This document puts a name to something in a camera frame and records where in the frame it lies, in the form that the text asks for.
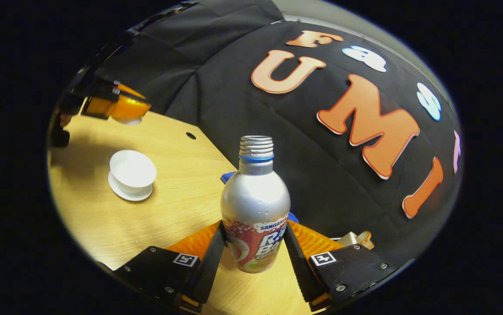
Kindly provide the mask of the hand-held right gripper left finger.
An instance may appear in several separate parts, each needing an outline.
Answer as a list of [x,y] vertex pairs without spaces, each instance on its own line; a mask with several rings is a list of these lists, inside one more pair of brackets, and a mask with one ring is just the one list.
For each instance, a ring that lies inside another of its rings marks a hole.
[[220,220],[167,248],[149,246],[112,276],[179,313],[201,313],[225,248],[224,234]]

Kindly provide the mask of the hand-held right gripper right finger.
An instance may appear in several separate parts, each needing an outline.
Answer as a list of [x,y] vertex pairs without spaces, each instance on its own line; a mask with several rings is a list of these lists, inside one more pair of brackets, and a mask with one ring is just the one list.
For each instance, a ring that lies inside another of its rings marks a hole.
[[293,221],[286,224],[284,240],[302,297],[312,311],[348,306],[397,271],[364,245],[342,245]]

